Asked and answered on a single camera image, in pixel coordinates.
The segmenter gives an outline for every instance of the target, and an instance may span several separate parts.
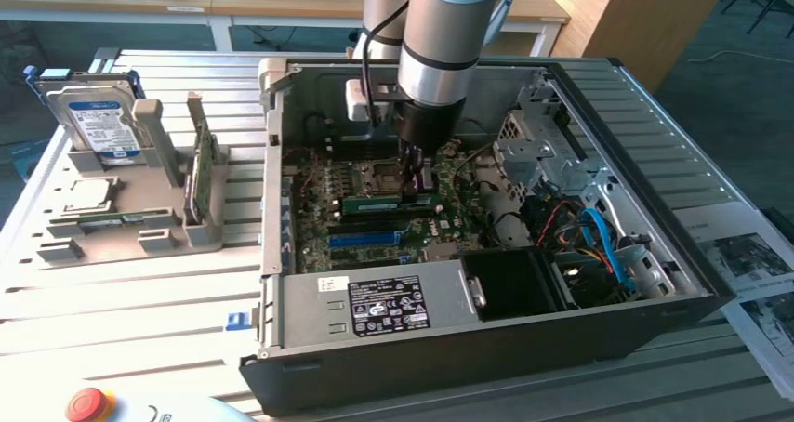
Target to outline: emergency stop button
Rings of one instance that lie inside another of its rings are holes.
[[[71,422],[92,422],[101,416],[109,403],[108,396],[99,389],[83,389],[65,407],[65,418]]]

